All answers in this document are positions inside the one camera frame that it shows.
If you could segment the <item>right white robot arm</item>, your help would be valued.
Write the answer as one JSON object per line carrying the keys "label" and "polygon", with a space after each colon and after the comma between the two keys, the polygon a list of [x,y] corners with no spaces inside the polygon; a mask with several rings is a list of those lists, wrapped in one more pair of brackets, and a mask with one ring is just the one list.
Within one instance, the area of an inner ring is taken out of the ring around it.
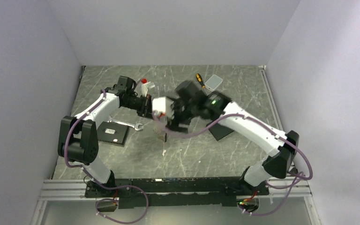
{"label": "right white robot arm", "polygon": [[295,158],[299,134],[271,127],[242,109],[225,94],[214,91],[206,95],[193,81],[182,82],[175,92],[179,96],[160,97],[153,109],[168,118],[167,128],[186,133],[178,125],[195,117],[211,120],[210,127],[220,125],[235,131],[262,148],[267,156],[249,166],[242,175],[240,190],[250,195],[258,185],[271,177],[284,179]]}

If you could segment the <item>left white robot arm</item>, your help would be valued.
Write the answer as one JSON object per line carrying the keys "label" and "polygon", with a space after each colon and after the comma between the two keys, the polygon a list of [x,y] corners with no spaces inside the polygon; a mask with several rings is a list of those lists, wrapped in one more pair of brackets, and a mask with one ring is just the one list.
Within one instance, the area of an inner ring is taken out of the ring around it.
{"label": "left white robot arm", "polygon": [[98,157],[98,128],[111,120],[111,114],[128,108],[144,118],[151,118],[152,97],[148,90],[155,85],[145,78],[135,81],[120,76],[112,87],[102,89],[97,100],[75,116],[65,116],[60,122],[58,155],[69,168],[80,168],[105,197],[116,190],[115,175]]}

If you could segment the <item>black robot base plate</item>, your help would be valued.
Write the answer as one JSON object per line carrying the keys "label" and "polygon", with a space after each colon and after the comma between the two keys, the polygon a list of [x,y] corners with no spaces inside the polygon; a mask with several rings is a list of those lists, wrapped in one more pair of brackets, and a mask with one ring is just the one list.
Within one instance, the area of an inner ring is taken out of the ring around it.
{"label": "black robot base plate", "polygon": [[248,187],[239,177],[116,179],[117,190],[87,182],[86,198],[119,199],[120,209],[143,206],[221,205],[236,206],[241,198],[269,194],[264,183]]}

